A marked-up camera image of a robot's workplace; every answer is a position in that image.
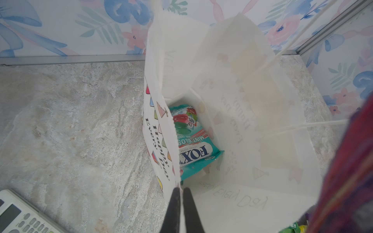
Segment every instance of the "stone surface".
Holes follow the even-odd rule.
[[[300,56],[280,65],[306,121],[331,114]],[[144,62],[0,67],[0,189],[69,232],[159,232],[167,209],[142,136]],[[330,126],[309,128],[322,170]]]

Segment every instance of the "wall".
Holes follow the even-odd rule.
[[[288,45],[331,0],[163,0],[208,25],[241,12],[274,50]],[[355,0],[338,0],[292,46],[299,47]],[[146,53],[149,0],[2,0],[0,57]]]
[[[334,119],[358,111],[373,91],[373,3],[302,59]]]

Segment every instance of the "teal candy package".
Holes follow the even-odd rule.
[[[215,161],[220,151],[198,121],[196,110],[187,104],[170,108],[179,143],[181,180]]]

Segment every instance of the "gray button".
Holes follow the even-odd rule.
[[[44,228],[44,224],[41,224],[38,228],[38,231],[41,231]]]
[[[30,225],[33,225],[35,221],[36,221],[36,218],[31,219]]]
[[[30,228],[30,225],[26,225],[24,228],[23,228],[23,232],[26,232],[28,229]]]

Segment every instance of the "white paper bag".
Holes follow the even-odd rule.
[[[273,57],[262,32],[241,14],[209,27],[160,11],[149,30],[143,133],[165,200],[180,185],[167,106],[194,106],[225,151],[183,184],[206,232],[278,232],[316,202],[316,154],[306,129],[291,130],[305,123],[304,112],[278,63],[268,66]]]

